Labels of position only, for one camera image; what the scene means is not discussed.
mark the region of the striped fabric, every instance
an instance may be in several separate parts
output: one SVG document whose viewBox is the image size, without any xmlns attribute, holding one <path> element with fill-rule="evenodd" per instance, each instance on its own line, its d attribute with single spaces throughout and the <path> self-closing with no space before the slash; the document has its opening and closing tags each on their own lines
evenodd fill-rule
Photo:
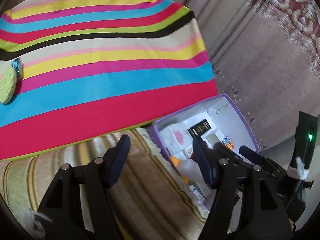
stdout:
<svg viewBox="0 0 320 240">
<path fill-rule="evenodd" d="M 23 211 L 37 210 L 63 163 L 85 165 L 103 156 L 122 134 L 130 136 L 131 150 L 110 193 L 124 239 L 198 239 L 208 212 L 141 128 L 25 160 L 0 163 L 0 193 L 17 220 L 24 225 Z M 80 200 L 85 228 L 93 232 L 85 187 L 80 187 Z"/>
<path fill-rule="evenodd" d="M 17 57 L 23 80 L 0 105 L 0 159 L 138 126 L 217 94 L 194 14 L 171 0 L 26 0 L 0 19 L 0 60 Z"/>
</svg>

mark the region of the open box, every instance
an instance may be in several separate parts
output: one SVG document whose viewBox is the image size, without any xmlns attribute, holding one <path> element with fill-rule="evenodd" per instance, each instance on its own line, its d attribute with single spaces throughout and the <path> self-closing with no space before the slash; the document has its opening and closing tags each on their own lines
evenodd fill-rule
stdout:
<svg viewBox="0 0 320 240">
<path fill-rule="evenodd" d="M 205 115 L 209 116 L 211 122 L 214 123 L 215 127 L 212 128 L 211 133 L 215 131 L 214 133 L 220 141 L 222 141 L 222 137 L 228 136 L 233 143 L 233 151 L 236 154 L 241 156 L 239 154 L 239 148 L 242 145 L 245 145 L 258 153 L 259 146 L 251 129 L 240 110 L 227 94 L 220 94 L 205 99 L 192 106 L 188 106 L 164 116 L 155 121 L 148 128 L 148 132 L 152 140 L 161 149 L 163 157 L 171 162 L 171 155 L 165 146 L 164 139 L 162 138 L 162 131 L 166 129 L 168 125 L 176 123 L 184 123 L 187 128 L 190 128 L 192 125 L 201 122 Z M 241 157 L 244 161 L 250 163 L 246 158 L 243 156 Z"/>
</svg>

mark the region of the beige stripe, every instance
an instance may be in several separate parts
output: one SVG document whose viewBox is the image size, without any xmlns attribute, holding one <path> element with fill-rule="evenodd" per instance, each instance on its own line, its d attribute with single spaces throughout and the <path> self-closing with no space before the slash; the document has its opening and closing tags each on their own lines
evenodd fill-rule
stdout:
<svg viewBox="0 0 320 240">
<path fill-rule="evenodd" d="M 104 144 L 103 138 L 101 137 L 94 138 L 93 140 L 90 141 L 90 143 L 95 152 L 95 156 L 102 157 L 108 149 Z"/>
<path fill-rule="evenodd" d="M 157 231 L 159 235 L 161 235 L 164 239 L 172 239 L 172 240 L 177 240 L 177 239 L 183 239 L 181 236 L 179 237 L 172 237 L 168 233 L 168 231 L 165 229 L 165 227 L 162 226 L 162 223 L 159 222 L 158 218 L 155 216 L 154 212 L 151 212 L 147 203 L 143 201 L 141 198 L 141 192 L 139 189 L 137 189 L 132 183 L 132 179 L 134 178 L 134 174 L 130 172 L 130 167 L 128 165 L 125 165 L 123 170 L 122 170 L 122 181 L 127 189 L 128 193 L 130 194 L 132 200 L 136 205 L 138 206 L 139 210 L 143 213 L 145 216 L 146 220 L 151 224 L 151 226 Z"/>
<path fill-rule="evenodd" d="M 166 219 L 166 217 L 161 213 L 161 211 L 157 208 L 155 203 L 153 203 L 149 194 L 145 191 L 143 186 L 140 184 L 139 180 L 136 178 L 135 174 L 131 170 L 129 165 L 125 165 L 123 168 L 123 173 L 126 178 L 134 188 L 138 197 L 145 203 L 150 213 L 153 214 L 155 219 L 158 221 L 159 225 L 166 230 L 170 236 L 175 240 L 184 240 L 185 238 L 179 233 L 179 231 L 172 226 L 172 224 Z"/>
<path fill-rule="evenodd" d="M 132 138 L 132 145 L 138 149 L 136 144 L 137 138 Z M 145 190 L 150 194 L 158 209 L 167 217 L 175 228 L 186 239 L 197 239 L 204 223 L 194 206 L 190 207 L 186 204 L 184 197 L 180 190 L 177 190 L 174 184 L 170 183 L 170 178 L 159 170 L 155 161 L 152 160 L 154 156 L 150 156 L 148 149 L 142 148 L 140 151 L 135 150 L 129 154 L 127 162 L 141 181 Z"/>
<path fill-rule="evenodd" d="M 36 211 L 38 209 L 38 202 L 36 199 L 36 191 L 35 191 L 35 182 L 34 182 L 34 174 L 35 174 L 35 164 L 38 157 L 32 158 L 29 169 L 28 169 L 28 195 L 31 203 L 31 208 Z"/>
<path fill-rule="evenodd" d="M 51 169 L 52 169 L 52 177 L 54 177 L 58 170 L 60 169 L 61 167 L 61 163 L 60 163 L 60 153 L 61 153 L 61 149 L 59 150 L 55 150 L 55 151 L 52 151 L 50 153 L 52 153 L 52 166 L 51 166 Z"/>
<path fill-rule="evenodd" d="M 53 159 L 55 157 L 55 152 L 42 154 L 38 157 L 35 163 L 34 187 L 36 200 L 39 205 L 53 177 L 55 176 L 55 168 L 53 168 Z"/>
<path fill-rule="evenodd" d="M 132 130 L 132 133 L 137 137 L 137 139 L 140 141 L 140 143 L 143 145 L 145 150 L 148 152 L 148 154 L 151 155 L 150 153 L 150 148 L 142 138 L 142 136 L 136 131 Z M 199 218 L 201 222 L 205 223 L 205 219 L 201 217 L 198 209 L 190 202 L 190 199 L 187 197 L 187 195 L 180 190 L 178 187 L 177 183 L 173 180 L 173 178 L 167 173 L 166 169 L 159 163 L 158 159 L 155 156 L 151 156 L 151 159 L 154 161 L 154 163 L 158 166 L 159 170 L 164 174 L 164 176 L 167 178 L 167 180 L 170 182 L 170 184 L 173 186 L 173 188 L 181 195 L 183 201 L 192 209 L 194 214 Z"/>
<path fill-rule="evenodd" d="M 2 190 L 3 190 L 3 199 L 7 203 L 8 207 L 8 192 L 7 192 L 7 176 L 8 176 L 8 169 L 11 162 L 7 162 L 6 166 L 4 167 L 3 177 L 2 177 Z"/>
<path fill-rule="evenodd" d="M 32 159 L 11 162 L 7 175 L 8 203 L 19 223 L 25 224 L 23 211 L 31 209 L 28 194 L 28 170 Z"/>
<path fill-rule="evenodd" d="M 105 138 L 107 139 L 107 141 L 108 141 L 108 143 L 109 143 L 109 145 L 110 145 L 110 148 L 116 146 L 116 144 L 117 144 L 118 141 L 119 141 L 119 139 L 116 140 L 115 134 L 116 134 L 116 133 L 105 135 Z"/>
<path fill-rule="evenodd" d="M 123 176 L 121 176 L 119 181 L 111 188 L 110 192 L 120 212 L 141 239 L 165 239 L 152 227 L 149 220 L 145 217 L 145 214 L 141 211 L 141 206 L 137 204 L 136 199 L 128 192 L 123 182 Z"/>
<path fill-rule="evenodd" d="M 69 163 L 72 167 L 77 166 L 75 158 L 75 147 L 68 146 L 63 151 L 63 163 Z"/>
<path fill-rule="evenodd" d="M 191 203 L 197 208 L 201 217 L 206 220 L 209 215 L 208 210 L 206 210 L 199 203 L 196 196 L 190 191 L 190 189 L 187 187 L 185 182 L 181 179 L 180 175 L 172 168 L 172 165 L 166 159 L 163 158 L 163 156 L 160 152 L 160 149 L 151 140 L 149 134 L 147 133 L 147 130 L 144 128 L 136 128 L 135 130 L 141 135 L 141 137 L 143 138 L 145 143 L 148 145 L 151 155 L 153 155 L 157 158 L 158 162 L 163 166 L 163 168 L 165 168 L 167 173 L 175 181 L 178 188 L 187 195 L 187 197 L 190 199 Z"/>
<path fill-rule="evenodd" d="M 110 143 L 109 143 L 109 141 L 108 141 L 108 139 L 105 136 L 102 137 L 102 140 L 103 140 L 103 143 L 104 143 L 104 145 L 105 145 L 107 150 L 112 148 Z"/>
</svg>

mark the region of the purple box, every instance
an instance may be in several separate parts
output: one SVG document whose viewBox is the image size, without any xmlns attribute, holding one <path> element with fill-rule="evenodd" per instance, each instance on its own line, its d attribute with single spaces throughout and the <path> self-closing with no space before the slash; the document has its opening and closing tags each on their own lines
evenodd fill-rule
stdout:
<svg viewBox="0 0 320 240">
<path fill-rule="evenodd" d="M 211 113 L 213 121 L 215 121 L 214 117 L 216 115 L 217 122 L 220 122 L 220 127 L 217 125 L 218 129 L 228 130 L 230 127 L 229 130 L 233 132 L 233 137 L 230 137 L 229 134 L 226 135 L 235 146 L 234 152 L 239 154 L 238 149 L 242 145 L 246 145 L 257 153 L 259 152 L 258 143 L 238 107 L 227 94 L 220 94 L 164 116 L 148 127 L 151 139 L 161 149 L 163 157 L 170 163 L 172 163 L 170 153 L 166 149 L 159 132 L 169 124 L 181 122 L 203 111 Z"/>
</svg>

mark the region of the striped cloth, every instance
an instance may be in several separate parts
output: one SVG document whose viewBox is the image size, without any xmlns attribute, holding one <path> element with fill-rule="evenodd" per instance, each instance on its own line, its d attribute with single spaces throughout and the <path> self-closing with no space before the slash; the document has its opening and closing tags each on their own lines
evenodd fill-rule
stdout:
<svg viewBox="0 0 320 240">
<path fill-rule="evenodd" d="M 138 126 L 217 94 L 194 14 L 171 0 L 26 0 L 0 19 L 0 60 L 17 57 L 23 80 L 0 105 L 0 159 Z"/>
<path fill-rule="evenodd" d="M 60 166 L 85 165 L 115 146 L 122 134 L 131 149 L 110 193 L 125 240 L 197 240 L 208 212 L 197 202 L 144 129 L 115 133 L 25 160 L 0 163 L 0 193 L 17 220 L 37 210 Z M 80 187 L 85 228 L 93 232 L 85 187 Z"/>
</svg>

